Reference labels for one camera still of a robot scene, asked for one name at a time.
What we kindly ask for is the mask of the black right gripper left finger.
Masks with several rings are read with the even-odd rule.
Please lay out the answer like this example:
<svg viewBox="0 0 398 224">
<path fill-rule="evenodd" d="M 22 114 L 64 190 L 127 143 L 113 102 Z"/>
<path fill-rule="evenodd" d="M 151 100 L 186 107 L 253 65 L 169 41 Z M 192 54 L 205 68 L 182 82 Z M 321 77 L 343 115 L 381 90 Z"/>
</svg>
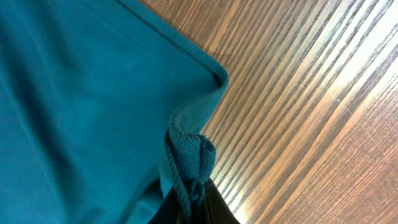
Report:
<svg viewBox="0 0 398 224">
<path fill-rule="evenodd" d="M 180 204 L 173 188 L 171 188 L 160 208 L 149 220 L 148 224 L 183 224 Z"/>
</svg>

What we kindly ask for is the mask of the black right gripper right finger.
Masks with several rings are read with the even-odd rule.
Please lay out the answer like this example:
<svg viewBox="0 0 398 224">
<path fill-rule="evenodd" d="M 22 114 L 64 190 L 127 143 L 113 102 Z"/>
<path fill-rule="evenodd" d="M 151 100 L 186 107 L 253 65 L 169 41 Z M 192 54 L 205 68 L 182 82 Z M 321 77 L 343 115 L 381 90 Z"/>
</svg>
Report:
<svg viewBox="0 0 398 224">
<path fill-rule="evenodd" d="M 240 224 L 211 179 L 205 184 L 205 193 L 200 217 L 198 218 L 199 223 Z"/>
</svg>

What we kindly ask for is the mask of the blue polo shirt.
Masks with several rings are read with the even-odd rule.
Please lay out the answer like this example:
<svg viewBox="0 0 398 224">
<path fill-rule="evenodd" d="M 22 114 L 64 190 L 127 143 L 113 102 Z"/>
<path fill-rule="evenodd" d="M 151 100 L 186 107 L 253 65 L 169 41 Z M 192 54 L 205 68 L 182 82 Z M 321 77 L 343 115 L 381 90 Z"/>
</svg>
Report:
<svg viewBox="0 0 398 224">
<path fill-rule="evenodd" d="M 138 1 L 1 2 L 1 222 L 185 217 L 226 70 Z"/>
</svg>

